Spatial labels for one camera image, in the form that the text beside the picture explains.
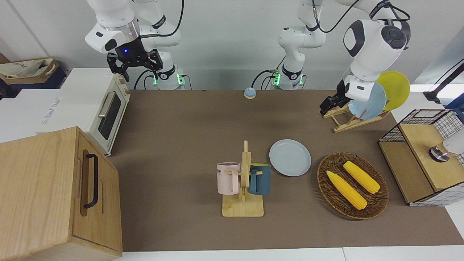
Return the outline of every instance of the black drawer handle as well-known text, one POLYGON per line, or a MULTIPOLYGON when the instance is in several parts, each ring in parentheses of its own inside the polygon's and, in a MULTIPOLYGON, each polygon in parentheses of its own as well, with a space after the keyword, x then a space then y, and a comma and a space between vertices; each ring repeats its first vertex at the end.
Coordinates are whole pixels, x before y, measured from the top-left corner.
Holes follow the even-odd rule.
POLYGON ((88 159, 93 158, 93 200, 84 205, 84 208, 89 209, 95 206, 98 202, 98 157, 95 154, 87 154, 88 159))

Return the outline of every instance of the woven tray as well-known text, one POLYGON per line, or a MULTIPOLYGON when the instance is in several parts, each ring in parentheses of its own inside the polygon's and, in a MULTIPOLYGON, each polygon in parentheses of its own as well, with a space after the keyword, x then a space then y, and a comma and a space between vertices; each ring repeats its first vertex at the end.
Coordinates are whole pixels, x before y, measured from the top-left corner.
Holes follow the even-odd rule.
POLYGON ((365 159, 351 153, 337 152, 325 157, 317 168, 317 183, 324 198, 338 212, 354 219, 369 219, 380 215, 388 204, 388 188, 380 172, 365 159), (368 173, 379 185, 380 190, 375 194, 367 192, 343 168, 346 161, 351 161, 368 173), (365 209, 357 210, 343 197, 330 181, 326 171, 330 170, 341 176, 348 184, 361 194, 367 201, 365 209))

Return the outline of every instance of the wooden mug holder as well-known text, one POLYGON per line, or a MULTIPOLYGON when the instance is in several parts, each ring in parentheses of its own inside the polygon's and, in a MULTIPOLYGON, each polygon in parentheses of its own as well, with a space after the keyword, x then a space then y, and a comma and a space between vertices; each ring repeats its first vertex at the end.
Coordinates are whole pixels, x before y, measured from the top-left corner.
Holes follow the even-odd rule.
POLYGON ((342 132, 342 131, 347 131, 347 130, 350 130, 350 129, 354 129, 356 127, 359 127, 359 126, 363 126, 363 125, 366 125, 366 124, 369 124, 369 123, 373 123, 373 122, 376 122, 376 121, 380 121, 382 119, 384 119, 388 114, 390 114, 391 111, 383 111, 382 113, 380 113, 378 116, 376 116, 375 118, 372 118, 372 119, 369 119, 369 120, 363 120, 361 119, 364 114, 367 112, 367 110, 365 110, 361 116, 356 117, 355 115, 353 115, 350 120, 348 120, 346 123, 344 124, 340 124, 337 119, 335 118, 335 116, 337 115, 341 115, 341 114, 345 114, 345 113, 348 113, 350 112, 349 111, 349 108, 348 108, 348 104, 346 104, 345 106, 343 106, 342 108, 339 108, 339 107, 335 107, 331 110, 329 110, 325 115, 323 115, 322 117, 324 119, 326 118, 332 118, 332 120, 335 122, 335 124, 337 124, 337 126, 333 129, 333 132, 334 133, 338 133, 338 132, 342 132))
POLYGON ((235 195, 222 195, 222 215, 224 217, 262 217, 264 216, 263 196, 248 193, 250 187, 251 152, 248 141, 244 142, 240 165, 240 192, 235 195))

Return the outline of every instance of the brown tablecloth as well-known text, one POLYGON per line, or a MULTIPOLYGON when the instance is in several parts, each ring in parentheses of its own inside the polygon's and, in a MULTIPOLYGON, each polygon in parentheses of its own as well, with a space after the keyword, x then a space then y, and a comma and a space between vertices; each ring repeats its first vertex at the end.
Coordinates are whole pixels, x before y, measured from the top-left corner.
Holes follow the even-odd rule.
POLYGON ((334 134, 318 107, 333 93, 258 91, 248 100, 243 91, 132 92, 110 157, 119 170, 124 251, 463 244, 445 208, 406 206, 377 144, 393 117, 334 134), (222 217, 216 163, 240 162, 244 140, 253 162, 270 162, 272 144, 286 138, 308 148, 309 171, 273 170, 264 217, 222 217), (383 174, 390 202, 380 216, 346 220, 325 202, 317 166, 337 151, 383 174))

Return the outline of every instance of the blue plate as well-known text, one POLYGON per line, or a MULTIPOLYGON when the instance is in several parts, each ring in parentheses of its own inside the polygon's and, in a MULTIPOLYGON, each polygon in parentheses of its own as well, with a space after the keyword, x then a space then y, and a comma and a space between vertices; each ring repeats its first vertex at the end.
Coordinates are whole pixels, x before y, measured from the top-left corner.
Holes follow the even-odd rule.
POLYGON ((349 111, 358 118, 364 110, 367 110, 361 119, 369 120, 377 117, 377 115, 382 112, 383 108, 385 108, 386 103, 387 95, 385 94, 385 91, 380 84, 375 83, 372 87, 371 96, 367 102, 352 100, 348 104, 348 108, 349 111))

